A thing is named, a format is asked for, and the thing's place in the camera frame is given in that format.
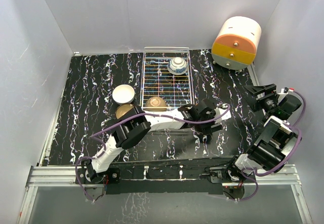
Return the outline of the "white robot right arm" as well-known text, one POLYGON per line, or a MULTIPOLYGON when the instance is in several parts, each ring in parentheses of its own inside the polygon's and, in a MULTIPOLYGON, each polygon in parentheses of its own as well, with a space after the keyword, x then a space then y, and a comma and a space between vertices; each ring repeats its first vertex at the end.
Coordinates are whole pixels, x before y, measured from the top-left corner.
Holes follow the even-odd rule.
POLYGON ((200 178, 210 182, 216 179, 237 182, 239 186, 246 179, 264 170, 263 176, 277 173, 292 156, 301 141, 294 124, 289 118, 298 109, 305 109, 305 99, 293 88, 276 91, 275 84, 245 86, 249 96, 247 102, 253 111, 264 111, 263 130, 245 153, 234 156, 229 162, 206 167, 200 178))

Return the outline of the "tan bowl with brown rim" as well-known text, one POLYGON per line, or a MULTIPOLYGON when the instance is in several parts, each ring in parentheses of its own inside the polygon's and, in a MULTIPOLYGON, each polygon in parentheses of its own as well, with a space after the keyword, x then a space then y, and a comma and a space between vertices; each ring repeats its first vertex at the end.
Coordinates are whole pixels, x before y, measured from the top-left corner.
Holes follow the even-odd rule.
POLYGON ((132 104, 123 104, 120 105, 115 112, 115 116, 117 119, 120 119, 124 116, 128 111, 130 111, 134 106, 132 104))

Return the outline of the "white bowl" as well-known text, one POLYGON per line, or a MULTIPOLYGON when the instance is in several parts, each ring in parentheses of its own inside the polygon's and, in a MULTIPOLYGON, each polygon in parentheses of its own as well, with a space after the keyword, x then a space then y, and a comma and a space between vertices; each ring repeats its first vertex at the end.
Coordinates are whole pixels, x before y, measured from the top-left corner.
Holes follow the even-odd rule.
POLYGON ((135 99, 135 90, 130 85, 119 85, 112 92, 113 100, 119 104, 128 104, 135 99))

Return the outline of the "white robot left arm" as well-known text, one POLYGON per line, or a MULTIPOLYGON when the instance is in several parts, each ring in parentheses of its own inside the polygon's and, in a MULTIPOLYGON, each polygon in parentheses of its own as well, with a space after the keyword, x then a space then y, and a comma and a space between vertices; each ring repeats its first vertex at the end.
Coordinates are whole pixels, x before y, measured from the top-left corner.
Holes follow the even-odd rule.
POLYGON ((76 182, 83 185, 84 177, 89 182, 99 183, 114 159, 124 150, 136 146, 151 131, 180 130, 193 128, 203 135, 212 134, 221 128, 221 122, 229 114, 230 105, 216 107, 204 99, 199 104, 186 104, 170 111, 146 111, 135 106, 126 112, 118 122, 93 135, 91 139, 102 144, 92 157, 81 157, 76 163, 76 182))

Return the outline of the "black bowl with beige outside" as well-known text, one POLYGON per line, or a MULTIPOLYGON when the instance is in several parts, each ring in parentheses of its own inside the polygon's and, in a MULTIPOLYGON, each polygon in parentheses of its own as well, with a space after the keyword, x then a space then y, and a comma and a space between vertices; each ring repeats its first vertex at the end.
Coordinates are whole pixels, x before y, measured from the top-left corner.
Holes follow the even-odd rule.
POLYGON ((146 101, 144 109, 156 112, 167 111, 167 104, 161 97, 153 96, 146 101))

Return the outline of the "blue floral porcelain bowl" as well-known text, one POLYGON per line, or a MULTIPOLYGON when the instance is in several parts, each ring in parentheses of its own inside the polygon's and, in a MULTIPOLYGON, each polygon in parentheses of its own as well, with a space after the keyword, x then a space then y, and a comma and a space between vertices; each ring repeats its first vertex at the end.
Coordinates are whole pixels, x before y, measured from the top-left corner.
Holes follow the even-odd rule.
POLYGON ((185 74, 188 71, 188 62, 181 57, 174 57, 168 63, 168 71, 176 76, 185 74))

